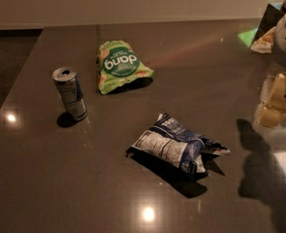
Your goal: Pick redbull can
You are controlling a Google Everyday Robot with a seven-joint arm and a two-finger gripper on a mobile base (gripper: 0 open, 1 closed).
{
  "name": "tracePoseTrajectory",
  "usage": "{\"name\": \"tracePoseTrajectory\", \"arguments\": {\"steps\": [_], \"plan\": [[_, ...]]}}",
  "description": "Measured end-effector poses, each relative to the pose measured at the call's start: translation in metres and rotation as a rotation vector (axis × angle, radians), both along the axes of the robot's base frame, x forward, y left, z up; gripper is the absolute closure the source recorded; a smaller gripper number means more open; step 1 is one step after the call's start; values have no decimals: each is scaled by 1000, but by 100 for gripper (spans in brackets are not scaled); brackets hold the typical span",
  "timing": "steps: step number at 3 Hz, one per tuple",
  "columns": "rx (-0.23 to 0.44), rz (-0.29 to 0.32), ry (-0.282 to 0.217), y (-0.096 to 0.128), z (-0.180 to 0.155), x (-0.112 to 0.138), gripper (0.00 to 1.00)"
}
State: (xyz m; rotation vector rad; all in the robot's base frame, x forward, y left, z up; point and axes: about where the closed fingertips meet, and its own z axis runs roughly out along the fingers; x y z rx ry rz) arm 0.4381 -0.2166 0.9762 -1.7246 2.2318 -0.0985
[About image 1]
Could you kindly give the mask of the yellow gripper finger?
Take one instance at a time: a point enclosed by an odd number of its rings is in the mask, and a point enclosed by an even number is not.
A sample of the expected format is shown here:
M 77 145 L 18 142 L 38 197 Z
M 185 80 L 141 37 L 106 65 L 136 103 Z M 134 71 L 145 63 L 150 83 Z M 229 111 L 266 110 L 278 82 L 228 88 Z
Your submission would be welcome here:
M 267 75 L 258 106 L 258 122 L 276 127 L 286 117 L 286 71 L 276 76 Z

